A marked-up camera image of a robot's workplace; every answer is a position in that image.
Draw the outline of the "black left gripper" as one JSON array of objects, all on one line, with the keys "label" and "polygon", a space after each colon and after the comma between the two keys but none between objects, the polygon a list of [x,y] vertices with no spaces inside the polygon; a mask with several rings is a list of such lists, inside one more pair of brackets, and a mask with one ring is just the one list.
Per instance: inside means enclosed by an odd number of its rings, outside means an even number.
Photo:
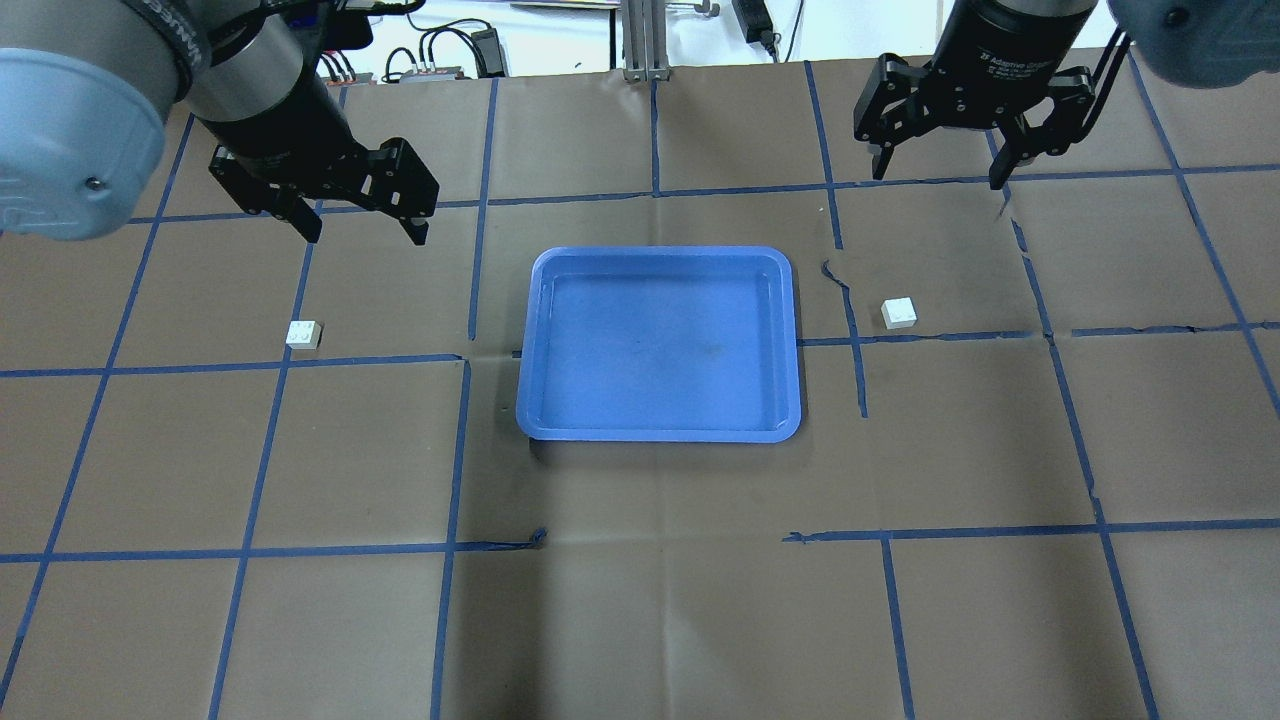
[{"label": "black left gripper", "polygon": [[411,243],[428,242],[440,184],[408,140],[370,149],[316,74],[315,38],[285,20],[225,20],[207,33],[211,61],[189,91],[196,119],[216,138],[210,174],[241,211],[285,217],[307,243],[323,220],[314,201],[401,217]]}]

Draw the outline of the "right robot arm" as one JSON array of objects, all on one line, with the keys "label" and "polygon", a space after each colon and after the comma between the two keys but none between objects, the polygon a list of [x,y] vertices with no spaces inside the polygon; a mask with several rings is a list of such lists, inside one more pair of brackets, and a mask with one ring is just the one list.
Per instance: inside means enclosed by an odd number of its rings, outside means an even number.
[{"label": "right robot arm", "polygon": [[1111,1],[1116,28],[1094,67],[1065,59],[1093,1],[957,1],[931,59],[882,54],[852,115],[854,138],[882,179],[895,150],[938,128],[997,131],[989,186],[1059,156],[1097,124],[1133,47],[1187,88],[1233,87],[1277,70],[1275,1]]}]

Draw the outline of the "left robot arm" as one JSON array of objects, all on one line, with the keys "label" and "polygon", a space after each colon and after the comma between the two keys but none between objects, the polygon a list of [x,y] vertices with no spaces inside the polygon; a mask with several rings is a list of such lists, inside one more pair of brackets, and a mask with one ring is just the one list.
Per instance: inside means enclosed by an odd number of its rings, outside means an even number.
[{"label": "left robot arm", "polygon": [[216,140],[209,172],[237,208],[310,243],[314,201],[378,211],[417,246],[440,186],[411,143],[364,146],[316,68],[332,32],[406,15],[388,1],[5,1],[3,228],[82,241],[122,228],[186,105]]}]

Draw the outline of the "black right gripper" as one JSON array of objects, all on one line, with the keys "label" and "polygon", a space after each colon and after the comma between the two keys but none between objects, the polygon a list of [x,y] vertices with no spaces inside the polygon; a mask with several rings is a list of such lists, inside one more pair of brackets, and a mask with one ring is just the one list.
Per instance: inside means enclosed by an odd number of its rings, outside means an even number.
[{"label": "black right gripper", "polygon": [[1093,1],[956,1],[920,65],[884,53],[855,105],[852,135],[883,181],[895,149],[938,128],[997,129],[1005,143],[989,187],[1005,190],[1023,160],[1059,155],[1087,135],[1093,73],[1061,68]]}]

